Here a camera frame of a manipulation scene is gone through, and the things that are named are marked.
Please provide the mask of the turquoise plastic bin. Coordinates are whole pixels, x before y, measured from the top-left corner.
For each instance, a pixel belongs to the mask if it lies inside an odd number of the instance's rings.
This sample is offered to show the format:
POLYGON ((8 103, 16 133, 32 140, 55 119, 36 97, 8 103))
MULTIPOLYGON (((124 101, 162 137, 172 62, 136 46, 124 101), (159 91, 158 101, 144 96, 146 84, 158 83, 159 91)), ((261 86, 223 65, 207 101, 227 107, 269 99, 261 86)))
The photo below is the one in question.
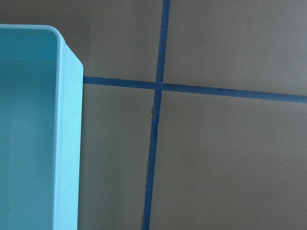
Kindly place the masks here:
POLYGON ((1 229, 77 229, 82 96, 56 28, 0 26, 1 229))

